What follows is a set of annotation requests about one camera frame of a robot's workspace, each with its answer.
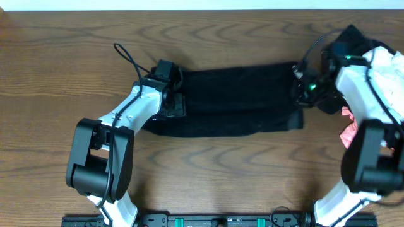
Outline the black velvet skirt with buttons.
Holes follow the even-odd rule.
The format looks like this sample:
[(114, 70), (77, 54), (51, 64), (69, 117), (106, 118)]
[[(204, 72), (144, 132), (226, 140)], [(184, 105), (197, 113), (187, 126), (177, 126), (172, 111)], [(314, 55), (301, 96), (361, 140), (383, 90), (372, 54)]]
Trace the black velvet skirt with buttons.
[(148, 120), (143, 129), (169, 137), (237, 137), (302, 129), (292, 95), (294, 62), (184, 71), (183, 117)]

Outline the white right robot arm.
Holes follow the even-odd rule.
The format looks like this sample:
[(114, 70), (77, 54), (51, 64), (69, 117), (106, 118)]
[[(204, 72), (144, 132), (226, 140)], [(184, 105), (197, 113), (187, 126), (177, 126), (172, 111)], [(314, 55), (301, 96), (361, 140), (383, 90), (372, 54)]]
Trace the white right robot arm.
[(348, 226), (367, 205), (403, 190), (403, 54), (382, 45), (358, 54), (330, 45), (322, 65), (318, 77), (293, 67), (300, 104), (313, 107), (336, 95), (356, 131), (342, 158), (341, 179), (301, 225)]

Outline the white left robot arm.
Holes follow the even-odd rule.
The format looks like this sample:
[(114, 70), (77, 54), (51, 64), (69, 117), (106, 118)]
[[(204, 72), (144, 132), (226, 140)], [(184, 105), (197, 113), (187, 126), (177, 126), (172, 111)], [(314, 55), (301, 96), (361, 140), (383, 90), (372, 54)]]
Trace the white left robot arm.
[(184, 106), (177, 94), (182, 82), (182, 70), (155, 71), (134, 82), (128, 97), (108, 114), (77, 123), (66, 184), (95, 204), (104, 225), (139, 225), (138, 208), (128, 194), (134, 137), (149, 119)]

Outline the dark green garment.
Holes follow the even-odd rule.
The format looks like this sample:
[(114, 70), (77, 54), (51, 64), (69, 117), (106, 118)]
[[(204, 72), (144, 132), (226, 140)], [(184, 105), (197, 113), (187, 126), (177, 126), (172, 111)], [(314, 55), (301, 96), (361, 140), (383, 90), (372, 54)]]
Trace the dark green garment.
[(335, 114), (340, 111), (347, 103), (342, 98), (342, 94), (336, 88), (336, 78), (342, 71), (343, 67), (347, 66), (367, 66), (368, 60), (365, 60), (362, 56), (366, 52), (372, 50), (375, 47), (382, 46), (386, 48), (391, 54), (396, 52), (395, 49), (386, 45), (382, 41), (369, 39), (363, 35), (358, 28), (354, 25), (349, 25), (344, 29), (335, 41), (345, 42), (348, 47), (347, 53), (340, 59), (340, 66), (335, 70), (324, 70), (321, 68), (321, 74), (329, 77), (333, 85), (332, 94), (324, 101), (317, 104), (318, 109), (327, 113)]

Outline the pink garment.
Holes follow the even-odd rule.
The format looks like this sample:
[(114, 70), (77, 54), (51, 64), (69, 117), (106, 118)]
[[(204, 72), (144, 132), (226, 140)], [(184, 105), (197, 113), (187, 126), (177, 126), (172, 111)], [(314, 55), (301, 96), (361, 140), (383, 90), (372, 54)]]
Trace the pink garment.
[(342, 110), (341, 110), (341, 114), (343, 116), (349, 117), (349, 119), (351, 120), (351, 123), (349, 125), (347, 125), (346, 128), (344, 128), (344, 130), (342, 130), (342, 132), (340, 133), (340, 139), (341, 139), (343, 145), (346, 148), (349, 148), (349, 146), (351, 145), (351, 143), (358, 131), (358, 125), (357, 125), (357, 121), (356, 121), (353, 113), (349, 110), (348, 107), (343, 106)]

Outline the white garment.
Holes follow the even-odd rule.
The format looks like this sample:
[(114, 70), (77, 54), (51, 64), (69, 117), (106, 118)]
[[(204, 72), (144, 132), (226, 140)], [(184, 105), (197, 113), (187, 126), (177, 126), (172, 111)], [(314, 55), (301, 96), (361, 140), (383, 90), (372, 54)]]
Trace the white garment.
[(371, 63), (369, 76), (389, 113), (403, 122), (403, 54), (379, 46), (362, 55)]

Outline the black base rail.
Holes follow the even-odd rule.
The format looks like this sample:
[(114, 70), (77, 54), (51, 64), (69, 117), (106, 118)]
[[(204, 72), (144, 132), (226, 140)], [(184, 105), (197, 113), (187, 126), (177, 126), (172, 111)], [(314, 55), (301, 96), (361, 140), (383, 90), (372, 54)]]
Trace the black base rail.
[[(102, 215), (63, 217), (61, 226), (108, 226)], [(269, 226), (320, 226), (314, 224), (309, 213), (291, 214), (275, 213), (270, 216), (173, 216), (166, 214), (147, 214), (137, 218), (133, 226), (140, 227), (269, 227)], [(345, 226), (377, 227), (377, 218), (370, 213), (357, 213), (352, 216)]]

